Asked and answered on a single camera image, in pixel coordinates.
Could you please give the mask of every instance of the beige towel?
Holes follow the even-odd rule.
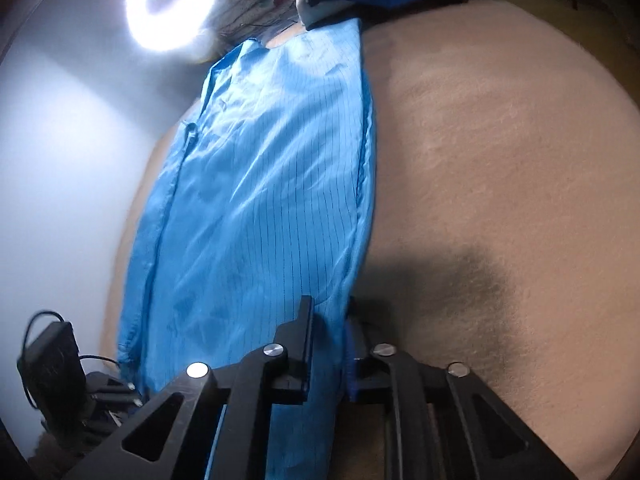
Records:
[[[578,45],[490,0],[376,27],[364,56],[378,170],[356,294],[392,304],[416,358],[465,360],[581,479],[605,478],[640,428],[636,106]],[[375,413],[338,422],[333,478],[382,478]]]

